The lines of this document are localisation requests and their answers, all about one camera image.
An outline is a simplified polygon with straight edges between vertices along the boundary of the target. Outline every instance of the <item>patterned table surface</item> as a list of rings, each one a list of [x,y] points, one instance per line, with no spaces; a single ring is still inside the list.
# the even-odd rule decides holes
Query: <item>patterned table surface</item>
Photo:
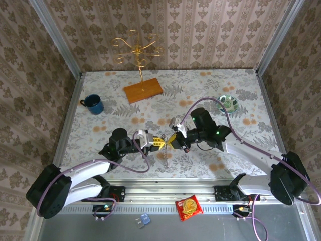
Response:
[[[97,158],[97,153],[108,142],[115,128],[127,129],[128,135],[137,129],[169,137],[173,131],[168,123],[171,118],[182,119],[189,107],[202,97],[218,98],[222,94],[234,96],[239,109],[230,115],[234,129],[255,143],[278,150],[270,119],[261,94],[257,77],[252,69],[244,70],[161,70],[143,71],[144,79],[156,77],[164,93],[130,105],[123,88],[140,81],[138,71],[87,72],[80,99],[98,94],[104,104],[104,112],[91,115],[78,104],[62,166],[74,166]],[[225,116],[211,101],[201,102],[198,107],[208,110],[218,125],[227,125]],[[187,125],[194,128],[191,118]],[[151,169],[138,174],[116,168],[104,174],[109,179],[127,178],[232,178],[239,173],[263,175],[251,163],[231,154],[213,149],[201,151],[192,145],[186,154],[181,150],[168,149],[169,168],[164,165],[161,151],[150,153]],[[140,154],[124,157],[123,165],[143,170],[146,163]]]

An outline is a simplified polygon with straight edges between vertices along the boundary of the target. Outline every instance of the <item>aluminum frame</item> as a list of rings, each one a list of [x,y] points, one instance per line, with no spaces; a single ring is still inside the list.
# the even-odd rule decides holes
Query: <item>aluminum frame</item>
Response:
[[[204,214],[232,214],[232,204],[200,204]],[[89,214],[92,215],[92,204],[74,204],[64,207],[59,214]],[[148,214],[177,214],[175,204],[128,204],[119,203],[114,214],[142,214],[147,212]]]
[[[289,30],[290,26],[292,25],[296,15],[300,11],[304,0],[293,0],[289,3],[283,18],[281,19],[269,45],[267,46],[265,53],[263,54],[257,68],[255,69],[258,74],[261,76],[265,72],[267,66],[269,65],[270,61],[272,60],[276,50],[280,46],[282,40],[284,39],[287,31]]]
[[[86,73],[82,74],[81,77],[79,77],[79,80],[76,82],[74,92],[70,100],[64,126],[62,128],[57,149],[55,152],[55,156],[53,159],[53,164],[55,164],[57,167],[61,165],[65,155],[67,143],[69,140],[69,135],[71,132],[72,123],[75,117],[75,113],[76,113],[76,109],[77,109],[77,105],[78,105],[78,101],[81,94],[82,86],[84,84],[85,77],[86,77]]]
[[[114,179],[109,181],[111,185],[126,186],[126,199],[123,207],[155,206],[157,208],[168,207],[174,201],[187,198],[193,194],[198,197],[199,203],[204,207],[221,206],[227,204],[247,204],[244,201],[235,202],[216,202],[214,197],[215,185],[228,185],[231,180],[227,179]],[[68,205],[68,210],[64,214],[74,214],[78,210],[84,212],[88,206],[104,204],[103,202],[76,202]],[[257,205],[280,205],[281,203],[273,196],[261,196],[261,201]],[[320,234],[315,232],[317,224],[315,219],[311,219],[312,210],[309,205],[297,202],[298,211],[300,212],[301,222],[308,240],[320,240]],[[31,218],[28,223],[25,241],[37,240],[41,230],[43,219],[38,217],[36,210],[33,208]]]
[[[278,128],[276,119],[275,119],[275,115],[272,109],[272,105],[271,102],[269,100],[269,97],[267,95],[267,91],[265,88],[265,85],[263,83],[263,78],[262,75],[260,73],[257,73],[257,79],[261,88],[261,92],[262,92],[262,96],[266,105],[266,109],[267,109],[267,113],[269,115],[269,118],[271,120],[271,125],[272,125],[272,129],[274,131],[275,134],[275,139],[277,142],[277,145],[279,146],[279,149],[281,152],[286,153],[286,149],[282,140],[282,136],[280,133],[280,130]],[[308,199],[306,192],[303,193],[303,198]],[[320,229],[317,225],[314,213],[312,211],[311,205],[306,204],[304,202],[301,201],[297,201],[296,202],[296,207],[297,207],[297,211],[300,214],[300,219],[306,234],[306,237],[309,240],[321,240],[321,233],[320,233]]]
[[[54,41],[62,57],[66,61],[70,71],[74,75],[75,79],[78,80],[81,76],[81,70],[78,66],[73,54],[71,53],[67,43],[62,37],[54,19],[52,18],[46,4],[43,0],[30,0],[31,5],[34,7],[36,13],[38,14],[41,22],[45,26],[48,34]]]

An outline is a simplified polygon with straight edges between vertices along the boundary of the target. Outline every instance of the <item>blue enamel mug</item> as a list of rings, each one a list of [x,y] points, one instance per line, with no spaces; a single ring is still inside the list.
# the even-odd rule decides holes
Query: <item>blue enamel mug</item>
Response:
[[[87,107],[92,114],[100,114],[104,110],[101,99],[97,94],[91,94],[87,96],[85,99],[80,101],[80,104],[82,104],[84,107]]]

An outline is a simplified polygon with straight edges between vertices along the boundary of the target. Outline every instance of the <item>wall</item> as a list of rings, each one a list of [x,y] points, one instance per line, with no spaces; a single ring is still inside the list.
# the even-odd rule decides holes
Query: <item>wall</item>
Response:
[[[286,149],[321,189],[321,1],[305,1],[263,81]],[[315,199],[311,190],[310,199]],[[321,227],[321,207],[313,207]]]
[[[162,57],[147,69],[253,68],[289,0],[45,0],[82,71],[134,70],[113,62],[115,37],[159,35]],[[128,52],[126,46],[121,49]]]
[[[30,3],[0,1],[0,240],[22,240],[25,194],[52,162],[75,84]]]

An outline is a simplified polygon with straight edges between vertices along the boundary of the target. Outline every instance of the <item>small ceramic bowl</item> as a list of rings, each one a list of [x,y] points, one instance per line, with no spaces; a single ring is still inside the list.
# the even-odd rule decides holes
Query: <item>small ceramic bowl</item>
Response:
[[[230,95],[222,95],[217,100],[223,104],[228,114],[234,113],[239,108],[239,103],[236,98]],[[224,113],[223,108],[219,104],[216,104],[216,107]]]

